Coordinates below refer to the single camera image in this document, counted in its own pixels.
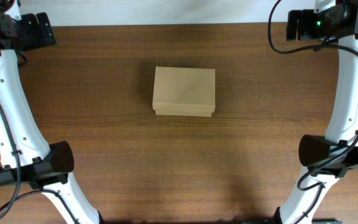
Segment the brown box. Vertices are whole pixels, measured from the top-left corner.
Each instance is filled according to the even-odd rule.
[[[153,110],[157,115],[211,117],[215,69],[156,67]]]

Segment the white backdrop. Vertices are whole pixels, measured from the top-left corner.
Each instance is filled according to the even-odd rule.
[[[21,13],[46,12],[53,26],[267,22],[276,0],[22,0]],[[273,20],[313,9],[315,0],[283,0]]]

